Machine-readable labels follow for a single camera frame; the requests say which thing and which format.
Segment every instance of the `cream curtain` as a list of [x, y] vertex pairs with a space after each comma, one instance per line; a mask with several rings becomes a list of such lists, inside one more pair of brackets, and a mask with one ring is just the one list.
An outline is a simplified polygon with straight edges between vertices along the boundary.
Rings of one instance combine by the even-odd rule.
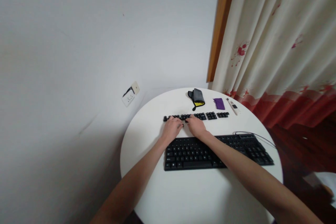
[[212, 89], [267, 126], [336, 109], [336, 0], [232, 0]]

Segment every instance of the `wooden floor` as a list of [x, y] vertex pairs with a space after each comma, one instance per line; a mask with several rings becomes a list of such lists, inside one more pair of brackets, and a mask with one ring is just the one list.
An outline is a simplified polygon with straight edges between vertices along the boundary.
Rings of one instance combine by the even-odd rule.
[[268, 129], [282, 164], [283, 183], [325, 224], [336, 223], [332, 196], [323, 188], [313, 188], [304, 177], [312, 172], [336, 173], [336, 125], [324, 120], [315, 128], [295, 124], [286, 130], [276, 125]]

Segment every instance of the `electrical socket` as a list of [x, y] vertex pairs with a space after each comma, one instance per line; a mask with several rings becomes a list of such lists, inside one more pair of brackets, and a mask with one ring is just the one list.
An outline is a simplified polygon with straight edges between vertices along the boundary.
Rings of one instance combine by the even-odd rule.
[[135, 94], [132, 90], [128, 91], [121, 99], [126, 107], [134, 100]]
[[132, 89], [133, 89], [133, 91], [134, 91], [134, 94], [137, 95], [137, 94], [139, 93], [139, 91], [140, 91], [140, 88], [139, 88], [138, 83], [135, 81], [135, 82], [132, 84], [131, 87], [132, 87]]

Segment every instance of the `purple cloth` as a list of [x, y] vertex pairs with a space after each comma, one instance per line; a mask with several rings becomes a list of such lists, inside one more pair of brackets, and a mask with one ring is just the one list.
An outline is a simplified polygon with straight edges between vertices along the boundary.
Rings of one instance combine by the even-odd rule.
[[217, 109], [225, 110], [224, 102], [223, 102], [222, 98], [215, 98], [214, 101], [216, 103]]

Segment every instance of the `wooden window frame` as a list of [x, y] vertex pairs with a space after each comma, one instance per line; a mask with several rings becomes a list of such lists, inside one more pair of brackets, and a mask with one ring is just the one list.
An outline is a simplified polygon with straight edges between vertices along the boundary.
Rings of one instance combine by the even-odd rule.
[[212, 82], [215, 77], [219, 53], [221, 51], [226, 22], [228, 21], [229, 11], [232, 0], [217, 0], [217, 10], [215, 25], [212, 34], [212, 44], [208, 68], [207, 82]]

